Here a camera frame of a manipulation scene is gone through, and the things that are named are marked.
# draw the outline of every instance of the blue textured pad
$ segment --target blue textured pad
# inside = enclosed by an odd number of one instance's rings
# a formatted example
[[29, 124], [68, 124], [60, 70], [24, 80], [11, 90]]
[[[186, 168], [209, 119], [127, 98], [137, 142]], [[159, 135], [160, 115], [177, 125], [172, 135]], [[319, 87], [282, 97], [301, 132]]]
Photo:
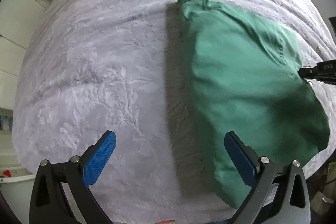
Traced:
[[83, 182], [86, 187], [95, 184], [117, 144], [116, 135], [110, 132], [83, 168]]
[[225, 134], [224, 147], [244, 183], [252, 188], [255, 187], [257, 184], [255, 166], [231, 136], [230, 132]]

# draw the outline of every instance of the bedspread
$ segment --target bedspread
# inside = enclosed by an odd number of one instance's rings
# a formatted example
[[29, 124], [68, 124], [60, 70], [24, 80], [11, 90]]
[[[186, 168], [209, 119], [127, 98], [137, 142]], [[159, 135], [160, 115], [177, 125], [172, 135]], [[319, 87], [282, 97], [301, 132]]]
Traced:
[[[292, 28], [303, 64], [334, 59], [330, 32], [310, 0], [219, 0]], [[20, 163], [81, 155], [106, 131], [117, 147], [93, 195], [112, 221], [208, 223], [234, 210], [206, 182], [202, 148], [179, 55], [176, 0], [53, 0], [26, 51], [18, 81], [13, 144]], [[336, 146], [335, 87], [311, 82]]]

